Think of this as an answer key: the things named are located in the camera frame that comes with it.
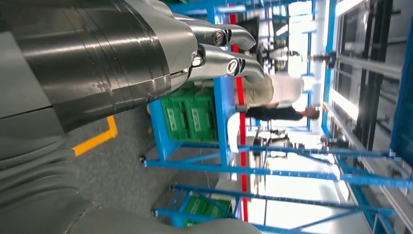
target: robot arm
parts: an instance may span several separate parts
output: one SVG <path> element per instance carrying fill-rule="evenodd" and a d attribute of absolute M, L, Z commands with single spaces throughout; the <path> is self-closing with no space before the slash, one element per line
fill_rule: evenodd
<path fill-rule="evenodd" d="M 62 148 L 67 132 L 187 80 L 263 79 L 256 61 L 215 47 L 252 47 L 248 33 L 193 21 L 155 0 L 0 1 L 1 233 L 207 234 L 231 233 L 229 226 L 259 233 L 236 220 L 175 229 L 86 200 L 77 190 L 74 153 Z M 214 40 L 202 37 L 202 25 Z"/>

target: red pole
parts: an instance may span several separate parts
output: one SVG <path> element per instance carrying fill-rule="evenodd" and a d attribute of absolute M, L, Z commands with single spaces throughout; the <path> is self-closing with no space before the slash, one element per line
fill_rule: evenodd
<path fill-rule="evenodd" d="M 237 19 L 234 13 L 229 15 L 229 22 L 231 24 L 237 24 Z M 238 48 L 237 45 L 233 45 L 232 51 L 235 53 L 239 53 L 240 49 Z M 237 79 L 237 90 L 238 90 L 238 103 L 240 105 L 244 105 L 244 92 L 243 92 L 242 78 L 237 77 L 236 79 Z M 241 140 L 242 145 L 245 145 L 245 138 L 246 138 L 245 130 L 246 130 L 245 114 L 241 113 L 240 114 L 240 140 Z M 246 153 L 245 152 L 241 153 L 241 166 L 246 167 Z M 241 175 L 241 183 L 242 183 L 243 192 L 247 192 L 246 174 Z M 244 221 L 248 222 L 248 200 L 246 198 L 243 198 L 243 214 L 244 214 Z"/>

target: black cylindrical joint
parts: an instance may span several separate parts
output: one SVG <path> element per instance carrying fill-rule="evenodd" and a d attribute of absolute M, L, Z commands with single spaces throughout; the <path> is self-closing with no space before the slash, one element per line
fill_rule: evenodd
<path fill-rule="evenodd" d="M 11 32 L 65 132 L 170 92 L 161 44 L 122 0 L 0 2 Z"/>

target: ceiling light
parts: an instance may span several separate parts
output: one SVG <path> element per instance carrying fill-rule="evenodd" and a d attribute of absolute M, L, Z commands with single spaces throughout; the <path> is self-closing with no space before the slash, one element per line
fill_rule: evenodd
<path fill-rule="evenodd" d="M 340 106 L 352 119 L 357 120 L 358 107 L 356 105 L 347 100 L 334 89 L 330 90 L 330 94 L 333 102 Z"/>

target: caster wheel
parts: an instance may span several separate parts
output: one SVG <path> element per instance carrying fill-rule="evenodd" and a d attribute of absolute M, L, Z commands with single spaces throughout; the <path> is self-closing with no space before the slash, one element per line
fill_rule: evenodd
<path fill-rule="evenodd" d="M 142 156 L 139 157 L 139 161 L 140 161 L 140 162 L 143 163 L 145 160 L 146 160 L 146 157 L 145 157 L 144 155 L 142 155 Z"/>

